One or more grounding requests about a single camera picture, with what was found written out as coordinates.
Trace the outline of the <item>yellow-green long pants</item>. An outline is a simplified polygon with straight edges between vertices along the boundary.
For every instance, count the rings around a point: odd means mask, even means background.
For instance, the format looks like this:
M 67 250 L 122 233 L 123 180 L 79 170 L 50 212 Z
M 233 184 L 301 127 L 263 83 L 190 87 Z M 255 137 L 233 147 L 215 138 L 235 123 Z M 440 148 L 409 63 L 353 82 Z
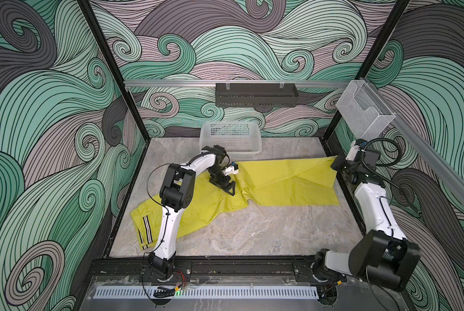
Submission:
M 239 173 L 231 176 L 236 182 L 234 196 L 212 185 L 209 172 L 201 173 L 196 178 L 193 199 L 180 220 L 176 251 L 179 238 L 229 215 L 220 240 L 231 239 L 228 246 L 232 255 L 271 255 L 273 247 L 286 240 L 283 227 L 288 222 L 283 212 L 339 205 L 334 190 L 336 173 L 330 168 L 333 161 L 316 158 L 240 162 Z M 130 214 L 143 250 L 156 247 L 162 225 L 159 201 L 159 197 L 149 199 Z M 240 211 L 252 210 L 251 203 L 265 207 L 270 218 L 280 221 L 281 228 L 271 233 L 259 219 L 240 216 Z

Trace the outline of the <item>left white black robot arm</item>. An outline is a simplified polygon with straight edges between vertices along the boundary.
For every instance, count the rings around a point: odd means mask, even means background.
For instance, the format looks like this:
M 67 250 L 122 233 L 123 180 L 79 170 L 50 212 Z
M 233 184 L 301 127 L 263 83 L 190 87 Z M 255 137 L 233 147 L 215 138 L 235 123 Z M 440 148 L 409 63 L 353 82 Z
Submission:
M 225 148 L 215 145 L 203 147 L 187 163 L 169 164 L 159 191 L 158 205 L 162 207 L 162 225 L 156 247 L 148 256 L 149 266 L 159 278 L 168 280 L 173 275 L 178 228 L 185 209 L 193 199 L 196 178 L 207 171 L 212 185 L 230 196 L 235 195 L 236 183 L 231 175 L 238 173 L 238 164 L 228 161 L 222 167 L 224 159 L 229 159 Z

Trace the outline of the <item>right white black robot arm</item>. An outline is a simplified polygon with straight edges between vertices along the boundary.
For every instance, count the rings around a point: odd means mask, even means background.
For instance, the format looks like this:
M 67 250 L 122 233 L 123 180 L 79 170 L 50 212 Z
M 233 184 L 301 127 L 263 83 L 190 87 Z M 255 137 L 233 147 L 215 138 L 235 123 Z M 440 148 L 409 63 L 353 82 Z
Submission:
M 365 236 L 348 253 L 320 250 L 311 269 L 315 280 L 324 284 L 340 284 L 351 276 L 401 292 L 421 259 L 421 250 L 406 237 L 391 211 L 384 178 L 376 171 L 380 151 L 372 145 L 377 142 L 378 138 L 357 139 L 348 154 L 339 155 L 331 165 L 354 186 Z

